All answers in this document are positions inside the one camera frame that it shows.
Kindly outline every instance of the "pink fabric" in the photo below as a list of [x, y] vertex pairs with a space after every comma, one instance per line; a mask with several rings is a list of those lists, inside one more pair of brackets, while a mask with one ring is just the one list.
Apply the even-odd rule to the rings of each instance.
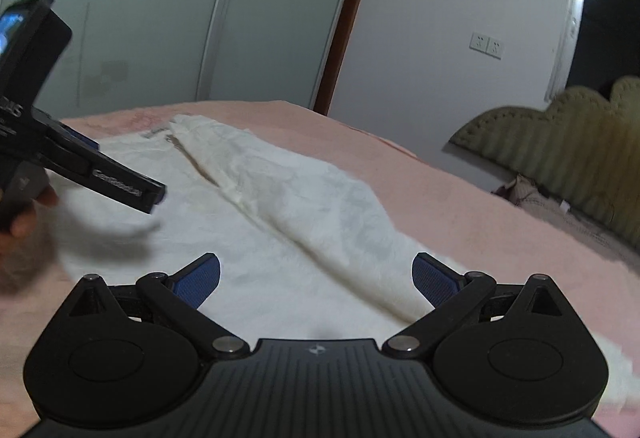
[[[498, 282], [522, 283], [536, 272], [550, 274], [585, 324], [620, 344], [640, 374], [638, 276], [622, 263], [606, 261], [505, 200], [433, 169], [391, 142], [284, 102], [181, 104], [68, 124], [89, 137], [101, 138], [149, 129], [176, 113], [206, 115], [249, 128], [272, 144], [334, 163], [373, 188], [399, 230], [469, 269], [492, 274]], [[19, 293], [2, 296], [0, 290], [0, 436], [14, 436], [36, 421], [21, 383], [22, 362], [71, 286], [53, 263], [43, 265]], [[10, 331], [18, 332], [19, 338], [8, 337]], [[619, 415], [600, 410], [596, 420], [619, 438], [640, 435], [640, 412], [635, 410]]]

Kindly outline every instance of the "scalloped headboard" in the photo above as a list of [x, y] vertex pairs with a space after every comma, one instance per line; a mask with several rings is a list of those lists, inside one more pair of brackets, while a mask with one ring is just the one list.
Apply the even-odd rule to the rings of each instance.
[[640, 247], [640, 78], [620, 78], [609, 101], [578, 86], [546, 111], [486, 111], [450, 142], [532, 178]]

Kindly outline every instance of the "silver rivet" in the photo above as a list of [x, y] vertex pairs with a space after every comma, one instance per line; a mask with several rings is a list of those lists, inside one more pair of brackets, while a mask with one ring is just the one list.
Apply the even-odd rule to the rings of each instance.
[[411, 335], [396, 335], [386, 342], [390, 348], [399, 352], [410, 352], [420, 346], [420, 341]]
[[218, 337], [213, 341], [213, 348], [222, 353], [236, 353], [244, 346], [244, 341], [233, 335]]

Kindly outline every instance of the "handheld device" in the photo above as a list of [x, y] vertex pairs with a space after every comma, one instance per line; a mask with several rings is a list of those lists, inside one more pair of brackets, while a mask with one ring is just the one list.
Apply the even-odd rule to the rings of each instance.
[[591, 420], [606, 361], [550, 277], [497, 285], [425, 253], [412, 272], [435, 309], [381, 348], [254, 350], [197, 310], [220, 281], [213, 254], [135, 285], [85, 275], [24, 365], [42, 419], [24, 436], [607, 437]]
[[99, 151], [98, 144], [33, 107], [71, 40], [53, 0], [21, 0], [0, 16], [0, 231], [49, 184], [50, 169], [149, 213], [165, 187]]

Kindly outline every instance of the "folded white cloth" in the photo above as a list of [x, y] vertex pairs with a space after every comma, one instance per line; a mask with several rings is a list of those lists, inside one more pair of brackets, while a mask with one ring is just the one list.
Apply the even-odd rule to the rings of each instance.
[[[149, 216], [55, 177], [55, 237], [74, 280], [95, 272], [131, 284], [214, 252], [220, 285], [200, 310], [251, 345], [261, 337], [382, 344], [431, 309], [411, 266], [418, 252], [433, 252], [396, 231], [372, 190], [331, 164], [184, 115], [165, 131], [101, 147], [168, 194]], [[603, 403], [622, 407], [637, 388], [630, 361], [607, 339], [598, 343], [610, 367]]]

